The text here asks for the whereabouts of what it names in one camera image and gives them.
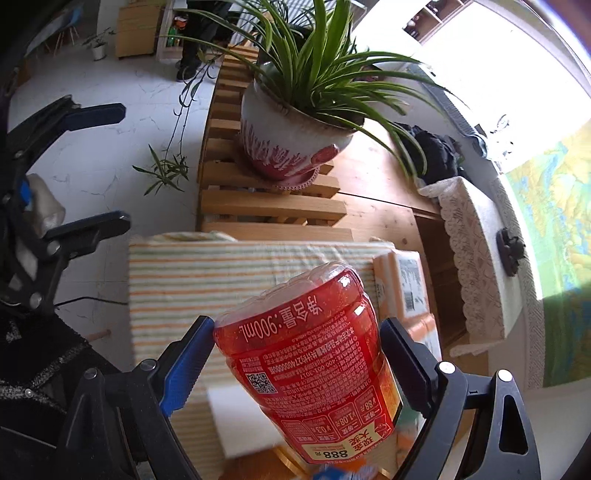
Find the black shoe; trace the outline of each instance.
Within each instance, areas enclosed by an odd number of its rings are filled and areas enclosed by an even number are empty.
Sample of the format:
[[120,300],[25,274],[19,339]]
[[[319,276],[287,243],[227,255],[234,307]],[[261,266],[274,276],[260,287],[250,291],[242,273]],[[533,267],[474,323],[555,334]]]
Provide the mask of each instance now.
[[189,65],[187,67],[181,66],[177,72],[177,82],[188,82],[194,78],[200,65],[201,62],[196,65]]

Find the white flower pot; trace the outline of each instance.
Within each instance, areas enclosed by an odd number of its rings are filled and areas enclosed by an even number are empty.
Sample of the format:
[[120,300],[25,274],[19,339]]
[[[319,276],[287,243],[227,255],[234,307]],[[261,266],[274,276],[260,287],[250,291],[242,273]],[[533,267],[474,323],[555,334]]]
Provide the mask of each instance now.
[[284,180],[333,159],[355,133],[312,118],[271,96],[258,82],[242,97],[241,141],[246,155],[263,176]]
[[102,60],[107,56],[106,52],[106,43],[99,45],[98,47],[93,47],[92,49],[92,56],[95,58],[95,61]]

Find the chair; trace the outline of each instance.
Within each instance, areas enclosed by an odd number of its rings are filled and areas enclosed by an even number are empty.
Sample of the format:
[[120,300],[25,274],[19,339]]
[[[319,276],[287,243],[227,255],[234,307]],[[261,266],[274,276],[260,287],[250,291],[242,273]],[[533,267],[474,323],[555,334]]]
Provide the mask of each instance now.
[[57,50],[61,48],[61,46],[63,45],[64,36],[66,32],[70,34],[70,41],[72,42],[72,45],[76,44],[76,42],[74,41],[74,35],[76,35],[76,38],[80,39],[80,35],[78,35],[78,30],[76,29],[75,25],[80,21],[83,11],[84,3],[80,3],[72,9],[70,19],[68,20],[67,24],[64,25],[64,27],[60,30],[57,36],[56,47],[53,51],[54,56],[57,54]]

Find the map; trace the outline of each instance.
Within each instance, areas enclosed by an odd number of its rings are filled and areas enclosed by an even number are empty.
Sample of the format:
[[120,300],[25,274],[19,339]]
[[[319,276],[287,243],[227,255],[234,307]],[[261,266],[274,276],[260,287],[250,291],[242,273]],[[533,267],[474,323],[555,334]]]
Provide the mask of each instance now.
[[591,376],[591,120],[510,171],[545,317],[544,386]]

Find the screw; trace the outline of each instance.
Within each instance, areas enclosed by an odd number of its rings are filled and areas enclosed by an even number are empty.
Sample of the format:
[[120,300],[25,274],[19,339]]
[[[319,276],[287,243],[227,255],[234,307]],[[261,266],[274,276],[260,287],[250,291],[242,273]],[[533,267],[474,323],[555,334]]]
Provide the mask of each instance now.
[[49,242],[47,245],[47,255],[55,255],[58,250],[60,249],[60,244],[58,241],[53,240]]
[[41,305],[42,300],[43,297],[41,296],[41,294],[39,292],[35,292],[33,295],[31,295],[31,298],[29,299],[29,305],[33,310],[36,310],[39,307],[39,305]]
[[445,374],[451,375],[456,371],[456,367],[454,366],[454,364],[450,362],[441,362],[439,364],[439,370],[441,370]]
[[154,360],[153,358],[147,358],[146,360],[140,363],[139,367],[144,372],[150,372],[151,370],[156,368],[156,360]]
[[96,368],[92,367],[89,368],[86,372],[84,372],[84,378],[87,380],[92,380],[94,377],[96,377],[96,374]]
[[511,372],[509,372],[508,370],[499,370],[497,375],[499,375],[499,378],[503,382],[510,382],[511,380],[513,380],[513,375],[511,375]]

